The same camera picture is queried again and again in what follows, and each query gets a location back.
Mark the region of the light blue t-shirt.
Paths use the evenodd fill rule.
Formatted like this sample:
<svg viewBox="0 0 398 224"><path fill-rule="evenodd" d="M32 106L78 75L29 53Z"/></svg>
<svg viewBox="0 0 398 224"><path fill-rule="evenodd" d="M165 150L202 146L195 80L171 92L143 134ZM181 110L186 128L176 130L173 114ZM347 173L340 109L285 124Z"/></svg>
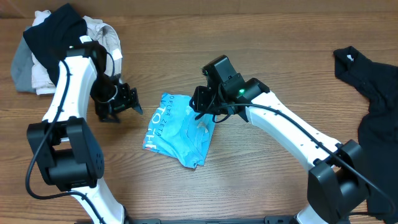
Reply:
<svg viewBox="0 0 398 224"><path fill-rule="evenodd" d="M199 114L189 106L190 96L163 93L150 119L142 148L173 157L187 168L205 164L215 123L211 115Z"/></svg>

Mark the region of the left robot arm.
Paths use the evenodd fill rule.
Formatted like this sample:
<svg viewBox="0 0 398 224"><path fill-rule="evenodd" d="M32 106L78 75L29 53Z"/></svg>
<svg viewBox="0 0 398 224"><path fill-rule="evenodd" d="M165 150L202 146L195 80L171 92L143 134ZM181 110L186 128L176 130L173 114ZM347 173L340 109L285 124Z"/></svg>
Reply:
<svg viewBox="0 0 398 224"><path fill-rule="evenodd" d="M118 123L118 113L130 108L143 113L137 90L119 75L105 74L111 57L97 41L71 46L62 55L51 105L41 122L27 128L34 155L25 189L39 200L75 198L92 223L132 223L104 180L104 155L86 122L90 99L104 123Z"/></svg>

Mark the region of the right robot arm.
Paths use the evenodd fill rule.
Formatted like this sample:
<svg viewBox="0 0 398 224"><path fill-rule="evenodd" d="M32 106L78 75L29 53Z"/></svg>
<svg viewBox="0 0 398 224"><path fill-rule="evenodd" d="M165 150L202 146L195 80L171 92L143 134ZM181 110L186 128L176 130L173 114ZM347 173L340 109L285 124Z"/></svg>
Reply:
<svg viewBox="0 0 398 224"><path fill-rule="evenodd" d="M309 202L295 223L339 223L370 195L361 176L366 155L354 140L345 144L316 130L291 112L269 87L244 80L222 55L202 68L207 85L195 89L190 106L200 114L239 115L291 153L308 173Z"/></svg>

